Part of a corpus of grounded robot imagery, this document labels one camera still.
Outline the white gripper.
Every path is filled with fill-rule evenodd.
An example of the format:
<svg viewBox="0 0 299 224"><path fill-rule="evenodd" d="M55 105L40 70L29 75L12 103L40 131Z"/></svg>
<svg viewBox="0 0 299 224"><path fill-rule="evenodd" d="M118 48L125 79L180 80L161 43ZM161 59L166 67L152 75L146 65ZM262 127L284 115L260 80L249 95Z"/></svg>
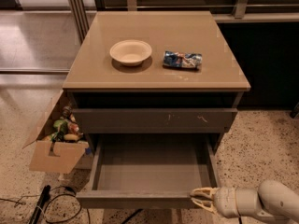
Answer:
<svg viewBox="0 0 299 224"><path fill-rule="evenodd" d="M192 190L191 200L195 205L210 213L216 213L218 211L218 213L224 217L234 218L241 217L239 212L241 195L242 189L228 187L205 187Z"/></svg>

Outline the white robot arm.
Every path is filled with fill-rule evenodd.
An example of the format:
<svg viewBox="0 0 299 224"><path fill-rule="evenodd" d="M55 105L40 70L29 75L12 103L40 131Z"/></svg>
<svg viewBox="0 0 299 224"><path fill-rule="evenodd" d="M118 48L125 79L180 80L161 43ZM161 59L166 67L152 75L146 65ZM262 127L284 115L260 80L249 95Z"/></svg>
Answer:
<svg viewBox="0 0 299 224"><path fill-rule="evenodd" d="M199 188L190 196L198 207L222 217L251 217L266 224L299 224L299 195L275 180L265 180L257 189Z"/></svg>

